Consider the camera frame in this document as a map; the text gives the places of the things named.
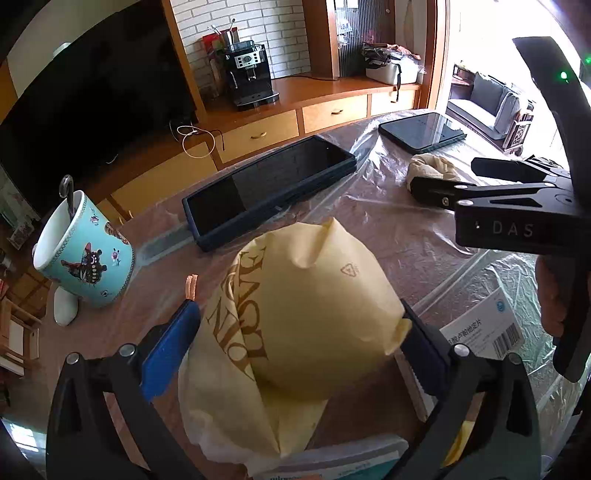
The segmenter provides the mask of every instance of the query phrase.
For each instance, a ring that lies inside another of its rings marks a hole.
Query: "mug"
[[[129,283],[134,249],[86,194],[74,193],[74,218],[67,201],[53,212],[33,255],[33,266],[94,307],[116,299]]]

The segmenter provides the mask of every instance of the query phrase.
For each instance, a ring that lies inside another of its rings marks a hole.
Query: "wrapped bread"
[[[224,443],[267,458],[301,452],[327,400],[398,349],[411,327],[403,313],[374,255],[335,219],[254,239],[179,372],[189,439],[216,461],[236,460],[219,454]]]

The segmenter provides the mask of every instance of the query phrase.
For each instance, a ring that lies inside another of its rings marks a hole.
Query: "spoon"
[[[74,219],[74,180],[71,175],[66,175],[60,182],[60,197],[67,199],[70,221]]]

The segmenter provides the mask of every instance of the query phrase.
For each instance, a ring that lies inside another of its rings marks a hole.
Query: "television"
[[[195,104],[160,0],[86,31],[41,71],[0,124],[0,164],[31,207],[55,208],[60,179],[92,181],[124,147]]]

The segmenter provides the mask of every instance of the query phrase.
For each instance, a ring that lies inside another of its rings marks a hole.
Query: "coffee machine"
[[[248,110],[279,100],[273,90],[271,71],[264,45],[247,40],[228,45],[224,50],[228,91],[239,110]]]

